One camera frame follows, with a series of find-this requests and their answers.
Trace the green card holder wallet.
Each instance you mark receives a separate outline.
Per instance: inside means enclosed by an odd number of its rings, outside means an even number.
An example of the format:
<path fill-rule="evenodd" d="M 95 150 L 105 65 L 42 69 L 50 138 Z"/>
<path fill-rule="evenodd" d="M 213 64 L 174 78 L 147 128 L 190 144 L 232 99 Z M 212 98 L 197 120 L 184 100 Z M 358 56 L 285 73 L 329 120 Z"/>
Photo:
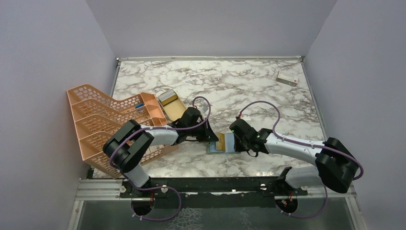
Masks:
<path fill-rule="evenodd" d="M 207 145 L 207 154 L 239 154 L 235 150 L 235 140 L 233 133 L 217 132 L 218 141 L 212 141 Z"/>

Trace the gold credit card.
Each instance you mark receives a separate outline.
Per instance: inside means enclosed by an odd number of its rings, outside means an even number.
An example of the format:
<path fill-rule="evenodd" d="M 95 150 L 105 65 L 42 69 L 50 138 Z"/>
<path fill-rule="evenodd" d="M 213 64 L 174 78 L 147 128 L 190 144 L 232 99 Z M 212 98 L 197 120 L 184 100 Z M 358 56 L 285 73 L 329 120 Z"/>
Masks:
<path fill-rule="evenodd" d="M 218 151 L 225 151 L 226 150 L 226 135 L 221 132 L 216 133 L 219 141 L 215 143 L 215 149 Z"/>

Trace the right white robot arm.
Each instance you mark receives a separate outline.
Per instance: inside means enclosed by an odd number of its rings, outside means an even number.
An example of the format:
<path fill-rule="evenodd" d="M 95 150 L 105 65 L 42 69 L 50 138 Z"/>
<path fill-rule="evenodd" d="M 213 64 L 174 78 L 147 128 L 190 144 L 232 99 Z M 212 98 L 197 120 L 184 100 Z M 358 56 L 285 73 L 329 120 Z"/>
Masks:
<path fill-rule="evenodd" d="M 236 151 L 280 154 L 310 164 L 308 167 L 286 167 L 277 178 L 274 188 L 282 195 L 304 186 L 322 186 L 337 193 L 346 193 L 359 168 L 354 157 L 335 138 L 326 142 L 307 141 L 277 134 L 272 129 L 257 131 L 238 118 L 229 129 L 235 139 Z"/>

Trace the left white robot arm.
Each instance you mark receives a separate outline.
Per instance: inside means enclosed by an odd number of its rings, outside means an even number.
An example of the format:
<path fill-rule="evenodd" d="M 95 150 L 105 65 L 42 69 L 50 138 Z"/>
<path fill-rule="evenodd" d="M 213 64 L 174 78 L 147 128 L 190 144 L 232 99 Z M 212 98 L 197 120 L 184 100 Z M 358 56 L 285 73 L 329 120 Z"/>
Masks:
<path fill-rule="evenodd" d="M 175 146 L 188 137 L 198 142 L 215 142 L 218 137 L 211 129 L 208 118 L 204 118 L 195 107 L 188 107 L 183 115 L 165 126 L 146 126 L 128 120 L 103 146 L 103 153 L 132 185 L 136 195 L 143 197 L 150 192 L 149 175 L 141 160 L 152 146 Z"/>

